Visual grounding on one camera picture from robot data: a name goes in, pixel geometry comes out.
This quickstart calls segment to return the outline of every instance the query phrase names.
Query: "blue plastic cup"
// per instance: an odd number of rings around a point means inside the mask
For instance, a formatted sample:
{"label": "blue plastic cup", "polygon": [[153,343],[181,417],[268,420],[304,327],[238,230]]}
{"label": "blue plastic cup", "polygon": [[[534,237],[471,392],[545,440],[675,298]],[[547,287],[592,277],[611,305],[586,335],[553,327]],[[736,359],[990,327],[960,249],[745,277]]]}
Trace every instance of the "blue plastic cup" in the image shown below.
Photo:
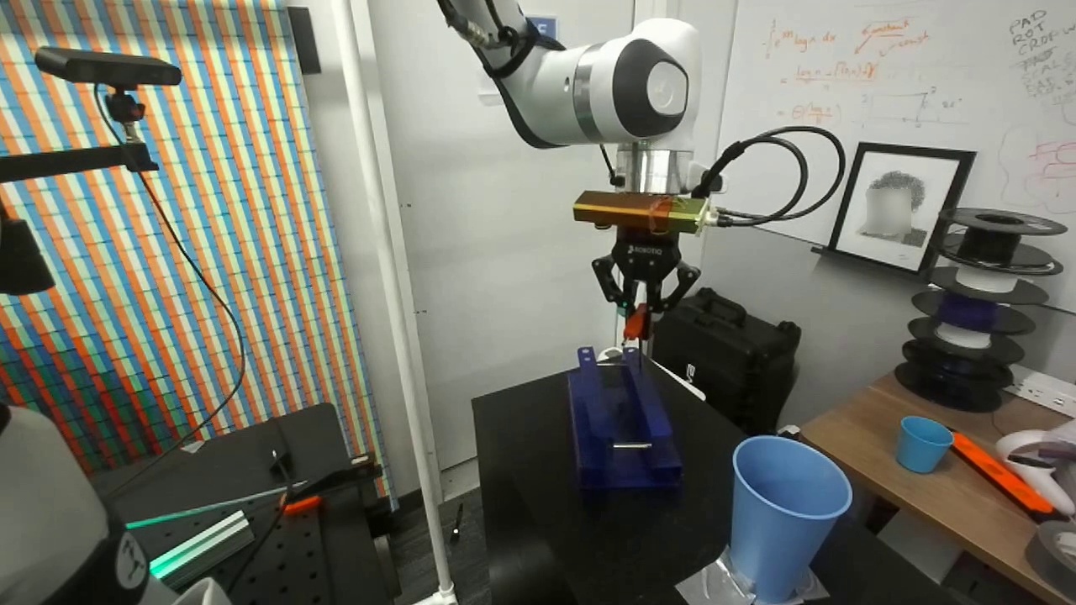
{"label": "blue plastic cup", "polygon": [[897,460],[904,471],[913,475],[940,471],[948,447],[952,447],[952,431],[946,422],[935,422],[927,417],[902,420]]}
{"label": "blue plastic cup", "polygon": [[791,600],[811,556],[852,508],[849,475],[786,438],[751,438],[732,451],[729,571],[756,600]]}

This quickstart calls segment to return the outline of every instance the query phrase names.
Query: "black table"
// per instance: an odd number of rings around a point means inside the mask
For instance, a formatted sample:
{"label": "black table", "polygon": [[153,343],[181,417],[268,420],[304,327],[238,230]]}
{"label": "black table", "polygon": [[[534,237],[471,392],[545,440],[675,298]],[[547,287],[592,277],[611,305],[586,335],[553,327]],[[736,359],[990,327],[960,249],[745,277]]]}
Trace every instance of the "black table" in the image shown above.
{"label": "black table", "polygon": [[[679,490],[574,479],[568,374],[476,401],[495,600],[679,600],[675,584],[729,538],[732,447],[745,432],[651,365],[683,457]],[[952,600],[856,519],[813,562],[835,600]]]}
{"label": "black table", "polygon": [[[283,479],[268,471],[268,451],[283,451],[283,444],[292,451],[292,479],[318,479],[349,462],[336,407],[319,403],[273,422],[207,440],[195,453],[172,453],[153,460],[153,468],[113,471],[95,477],[95,484],[125,519],[154,518],[280,487]],[[369,498],[373,487],[332,487],[322,492],[319,515],[276,526],[273,540],[266,540],[243,581],[236,581],[238,600],[395,600],[392,566],[379,562],[365,515]],[[256,538],[262,538],[273,519],[273,498],[243,508],[253,518]],[[137,540],[150,556],[154,556],[231,512],[150,526],[137,529]],[[243,566],[243,556],[246,551],[222,564],[216,579],[230,584]]]}

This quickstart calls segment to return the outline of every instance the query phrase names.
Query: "black case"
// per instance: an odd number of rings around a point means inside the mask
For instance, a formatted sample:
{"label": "black case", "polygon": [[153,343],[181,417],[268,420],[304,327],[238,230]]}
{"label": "black case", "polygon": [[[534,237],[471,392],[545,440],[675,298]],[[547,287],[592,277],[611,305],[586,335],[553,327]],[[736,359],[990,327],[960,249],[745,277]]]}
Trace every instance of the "black case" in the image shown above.
{"label": "black case", "polygon": [[747,432],[773,432],[797,382],[797,321],[763,321],[732,298],[701,287],[655,321],[654,359],[685,375]]}

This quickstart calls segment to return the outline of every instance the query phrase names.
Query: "cable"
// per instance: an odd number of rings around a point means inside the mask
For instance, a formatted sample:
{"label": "cable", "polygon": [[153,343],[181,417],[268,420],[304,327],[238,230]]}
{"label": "cable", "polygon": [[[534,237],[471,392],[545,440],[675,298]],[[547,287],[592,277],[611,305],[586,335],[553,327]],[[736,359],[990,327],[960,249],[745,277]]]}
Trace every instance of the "cable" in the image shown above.
{"label": "cable", "polygon": [[486,0],[486,10],[493,10],[493,21],[495,21],[498,34],[506,34],[506,21],[500,21],[500,14],[498,14],[498,2],[495,2],[495,0]]}
{"label": "cable", "polygon": [[610,184],[611,184],[611,187],[623,187],[623,184],[626,184],[626,175],[618,175],[618,170],[617,170],[617,164],[611,164],[611,156],[610,156],[605,145],[600,145],[600,154],[601,154],[601,160],[605,160]]}
{"label": "cable", "polygon": [[95,85],[95,99],[97,99],[97,115],[100,115],[100,119],[104,119],[104,127],[113,129],[113,138],[123,145],[125,138],[113,127],[113,116],[108,116],[108,112],[104,112],[104,88],[100,85]]}
{"label": "cable", "polygon": [[[291,438],[283,432],[280,417],[273,417],[268,422],[276,425],[280,451],[291,453],[292,444],[291,444]],[[256,540],[256,549],[246,555],[246,562],[243,562],[243,564],[236,566],[236,574],[230,579],[230,592],[226,592],[226,593],[231,593],[231,597],[236,597],[236,584],[243,581],[243,574],[248,571],[248,564],[260,562],[266,540],[268,540],[273,529],[280,526],[283,508],[287,508],[287,501],[291,501],[292,490],[296,490],[292,471],[291,471],[291,462],[280,460],[276,451],[273,451],[273,468],[283,475],[283,498],[276,501],[276,515],[273,515],[268,526],[262,529],[262,538]]]}
{"label": "cable", "polygon": [[[800,203],[800,198],[803,198],[803,190],[806,190],[811,164],[806,164],[800,145],[784,142],[781,135],[821,135],[821,138],[829,138],[829,142],[835,145],[835,150],[839,150],[839,175],[835,175],[830,187],[829,187],[818,201],[811,201],[806,209],[797,209],[797,203]],[[797,156],[797,169],[800,169],[797,196],[793,196],[786,203],[781,203],[776,211],[770,211],[770,214],[725,211],[728,221],[721,221],[721,224],[736,224],[736,228],[740,228],[740,224],[793,221],[793,219],[813,214],[821,203],[829,203],[829,201],[835,198],[835,190],[839,190],[840,181],[843,181],[849,154],[843,154],[840,138],[835,138],[830,129],[813,127],[813,125],[791,125],[791,127],[773,127],[773,129],[763,129],[763,135],[756,135],[756,138],[747,138],[747,142],[729,145],[729,149],[711,164],[711,170],[703,170],[701,184],[694,187],[694,198],[711,198],[711,190],[721,190],[721,184],[725,184],[725,181],[721,181],[725,169],[732,164],[732,160],[740,160],[745,150],[753,149],[753,145],[781,145],[781,149],[786,149],[786,150]]]}
{"label": "cable", "polygon": [[793,219],[813,214],[821,203],[829,203],[835,198],[835,190],[840,187],[843,170],[849,170],[849,154],[843,154],[840,138],[835,138],[829,127],[813,127],[813,125],[791,125],[791,127],[776,127],[773,135],[793,135],[793,129],[829,138],[835,145],[835,150],[839,150],[839,175],[835,175],[830,187],[813,203],[806,203],[806,209],[800,209],[793,214],[784,214],[781,221],[793,221]]}
{"label": "cable", "polygon": [[791,150],[797,169],[800,169],[800,184],[797,184],[793,198],[786,203],[781,203],[776,211],[770,211],[770,214],[725,211],[725,219],[718,224],[753,228],[753,224],[781,221],[791,209],[800,203],[800,198],[806,190],[806,175],[811,175],[806,170],[806,154],[797,145],[784,142],[784,138],[759,138],[756,145],[776,145],[776,149]]}
{"label": "cable", "polygon": [[[100,85],[95,88],[95,98],[97,98],[97,112],[100,112],[100,119],[108,125],[113,138],[123,142],[123,135],[113,127],[113,116],[104,115],[104,105],[100,105]],[[226,301],[226,294],[208,281],[208,276],[201,271],[201,266],[195,262],[195,254],[181,244],[158,190],[150,184],[150,179],[142,170],[134,170],[134,179],[142,181],[142,187],[150,190],[150,198],[154,201],[154,211],[162,214],[164,221],[164,230],[172,234],[172,244],[181,253],[181,257],[189,262],[189,267],[200,276],[200,281],[207,285],[207,291],[219,301],[219,310],[230,317],[231,321],[231,331],[236,331],[236,347],[238,347],[238,370],[231,375],[231,388],[226,392],[226,401],[208,412],[201,417],[179,444],[172,444],[164,457],[172,457],[175,451],[181,451],[189,440],[195,440],[231,401],[236,392],[243,388],[246,382],[246,357],[248,357],[248,347],[246,347],[246,331],[243,331],[243,321],[236,317],[236,310]],[[146,471],[134,471],[129,479],[123,479],[115,490],[129,487],[134,477],[146,477]]]}

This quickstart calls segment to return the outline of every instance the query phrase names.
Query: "framed picture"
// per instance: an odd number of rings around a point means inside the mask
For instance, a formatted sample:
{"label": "framed picture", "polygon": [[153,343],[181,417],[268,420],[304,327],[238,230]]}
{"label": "framed picture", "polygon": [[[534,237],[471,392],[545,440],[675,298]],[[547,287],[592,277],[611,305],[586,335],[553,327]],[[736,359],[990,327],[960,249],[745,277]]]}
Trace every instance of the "framed picture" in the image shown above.
{"label": "framed picture", "polygon": [[862,142],[829,253],[924,271],[970,181],[977,150]]}

